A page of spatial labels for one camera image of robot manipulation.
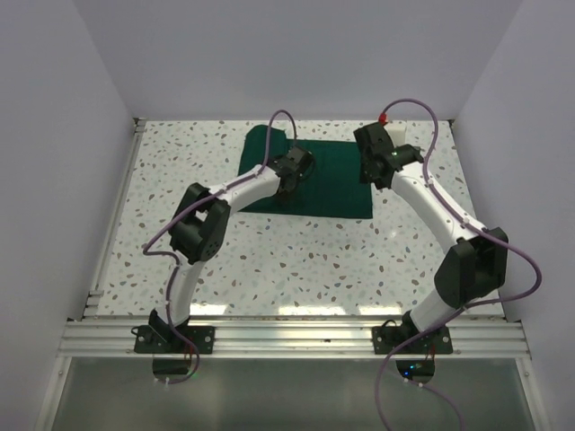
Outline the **dark green surgical cloth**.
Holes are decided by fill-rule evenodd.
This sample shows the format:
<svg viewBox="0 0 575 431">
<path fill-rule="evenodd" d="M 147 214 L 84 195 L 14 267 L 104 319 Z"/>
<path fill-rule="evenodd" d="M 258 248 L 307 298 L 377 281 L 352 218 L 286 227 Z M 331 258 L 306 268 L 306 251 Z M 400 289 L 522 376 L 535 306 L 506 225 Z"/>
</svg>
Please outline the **dark green surgical cloth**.
<svg viewBox="0 0 575 431">
<path fill-rule="evenodd" d="M 296 143 L 315 160 L 303 182 L 285 197 L 270 197 L 246 207 L 246 213 L 370 219 L 371 186 L 360 181 L 360 153 L 352 142 L 304 140 Z"/>
</svg>

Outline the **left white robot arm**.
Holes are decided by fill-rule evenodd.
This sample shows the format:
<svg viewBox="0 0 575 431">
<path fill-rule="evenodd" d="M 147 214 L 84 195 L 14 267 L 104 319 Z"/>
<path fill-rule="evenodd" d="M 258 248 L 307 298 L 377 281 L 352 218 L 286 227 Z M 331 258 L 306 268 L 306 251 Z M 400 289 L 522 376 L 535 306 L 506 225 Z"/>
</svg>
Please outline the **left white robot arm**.
<svg viewBox="0 0 575 431">
<path fill-rule="evenodd" d="M 229 218 L 262 200 L 296 190 L 315 165 L 300 146 L 287 154 L 257 164 L 248 172 L 220 185 L 190 185 L 172 219 L 144 246 L 143 254 L 170 257 L 172 273 L 164 299 L 150 313 L 148 323 L 136 327 L 138 354 L 202 354 L 206 330 L 189 326 L 190 305 L 200 273 L 224 245 Z"/>
</svg>

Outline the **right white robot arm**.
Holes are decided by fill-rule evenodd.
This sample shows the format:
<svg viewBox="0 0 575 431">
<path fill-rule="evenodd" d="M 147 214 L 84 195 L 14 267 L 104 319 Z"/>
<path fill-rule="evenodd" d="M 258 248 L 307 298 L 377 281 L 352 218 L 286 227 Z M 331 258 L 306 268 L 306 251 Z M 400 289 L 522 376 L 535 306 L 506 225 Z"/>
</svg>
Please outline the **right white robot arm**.
<svg viewBox="0 0 575 431">
<path fill-rule="evenodd" d="M 444 258 L 433 277 L 433 290 L 406 312 L 399 324 L 372 328 L 375 354 L 425 355 L 453 351 L 447 319 L 467 303 L 483 298 L 505 281 L 509 238 L 500 228 L 489 230 L 465 218 L 457 203 L 427 173 L 421 150 L 395 145 L 380 123 L 354 132 L 360 153 L 360 180 L 389 189 L 407 202 L 435 236 Z"/>
</svg>

